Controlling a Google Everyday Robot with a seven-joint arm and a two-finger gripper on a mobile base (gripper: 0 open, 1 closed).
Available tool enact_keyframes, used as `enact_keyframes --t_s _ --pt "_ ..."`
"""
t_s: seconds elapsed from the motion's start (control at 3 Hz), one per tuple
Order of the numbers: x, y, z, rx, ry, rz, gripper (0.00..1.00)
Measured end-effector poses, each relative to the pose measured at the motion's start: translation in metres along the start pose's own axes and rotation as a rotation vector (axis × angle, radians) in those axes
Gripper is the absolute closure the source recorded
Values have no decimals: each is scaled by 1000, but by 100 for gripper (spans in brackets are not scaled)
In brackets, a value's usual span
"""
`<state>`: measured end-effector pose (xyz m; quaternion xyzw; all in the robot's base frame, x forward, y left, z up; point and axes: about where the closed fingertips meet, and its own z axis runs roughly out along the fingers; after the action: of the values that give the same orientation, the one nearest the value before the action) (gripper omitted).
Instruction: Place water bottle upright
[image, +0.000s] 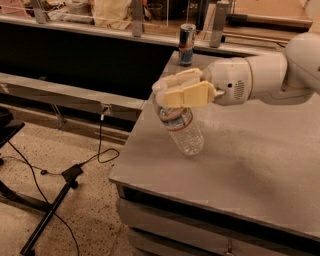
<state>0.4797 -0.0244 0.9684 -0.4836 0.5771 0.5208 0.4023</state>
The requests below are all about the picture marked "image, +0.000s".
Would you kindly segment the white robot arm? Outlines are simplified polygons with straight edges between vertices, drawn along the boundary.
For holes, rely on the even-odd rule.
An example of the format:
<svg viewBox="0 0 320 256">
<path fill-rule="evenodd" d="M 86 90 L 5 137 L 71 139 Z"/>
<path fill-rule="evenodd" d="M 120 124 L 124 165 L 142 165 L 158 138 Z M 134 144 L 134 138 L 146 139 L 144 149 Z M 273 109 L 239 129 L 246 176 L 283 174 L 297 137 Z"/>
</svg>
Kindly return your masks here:
<svg viewBox="0 0 320 256">
<path fill-rule="evenodd" d="M 152 90 L 164 108 L 229 106 L 248 100 L 302 104 L 320 93 L 320 34 L 299 34 L 281 53 L 221 58 L 203 70 L 187 69 L 159 79 Z"/>
</svg>

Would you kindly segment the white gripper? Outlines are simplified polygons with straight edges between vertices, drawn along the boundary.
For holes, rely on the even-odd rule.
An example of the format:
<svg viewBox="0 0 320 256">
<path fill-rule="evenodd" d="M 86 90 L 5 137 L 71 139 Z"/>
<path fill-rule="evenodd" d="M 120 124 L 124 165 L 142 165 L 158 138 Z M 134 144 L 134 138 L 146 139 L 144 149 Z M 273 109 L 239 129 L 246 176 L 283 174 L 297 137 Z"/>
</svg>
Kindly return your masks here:
<svg viewBox="0 0 320 256">
<path fill-rule="evenodd" d="M 201 81 L 203 74 L 207 81 Z M 203 72 L 191 68 L 160 78 L 152 86 L 154 94 L 167 90 L 164 93 L 167 108 L 203 107 L 212 101 L 222 106 L 239 105 L 248 100 L 251 89 L 249 63 L 238 57 L 218 59 Z"/>
</svg>

